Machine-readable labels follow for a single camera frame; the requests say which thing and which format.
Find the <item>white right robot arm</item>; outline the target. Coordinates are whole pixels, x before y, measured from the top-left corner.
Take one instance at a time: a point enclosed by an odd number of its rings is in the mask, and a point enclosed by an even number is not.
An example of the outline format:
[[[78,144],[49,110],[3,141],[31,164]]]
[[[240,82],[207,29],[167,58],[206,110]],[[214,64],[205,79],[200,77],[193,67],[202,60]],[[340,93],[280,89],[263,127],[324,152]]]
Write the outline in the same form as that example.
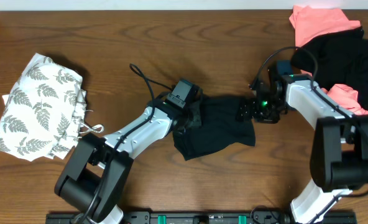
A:
[[[236,118],[275,124],[288,110],[298,111],[314,129],[311,180],[290,204],[280,223],[324,223],[342,198],[368,184],[368,115],[345,110],[325,94],[308,74],[271,75],[270,88],[256,88],[255,98],[242,100]],[[359,197],[368,195],[368,190]]]

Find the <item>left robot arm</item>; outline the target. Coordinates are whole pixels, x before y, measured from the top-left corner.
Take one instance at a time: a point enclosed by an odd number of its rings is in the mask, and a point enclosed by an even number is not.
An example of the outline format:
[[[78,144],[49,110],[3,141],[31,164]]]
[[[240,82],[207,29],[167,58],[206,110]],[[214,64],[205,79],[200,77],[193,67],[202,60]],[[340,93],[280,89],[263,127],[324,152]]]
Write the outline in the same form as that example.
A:
[[[54,191],[80,214],[71,223],[119,223],[117,206],[134,159],[174,129],[200,121],[203,93],[162,93],[127,126],[103,137],[86,134],[57,180]]]

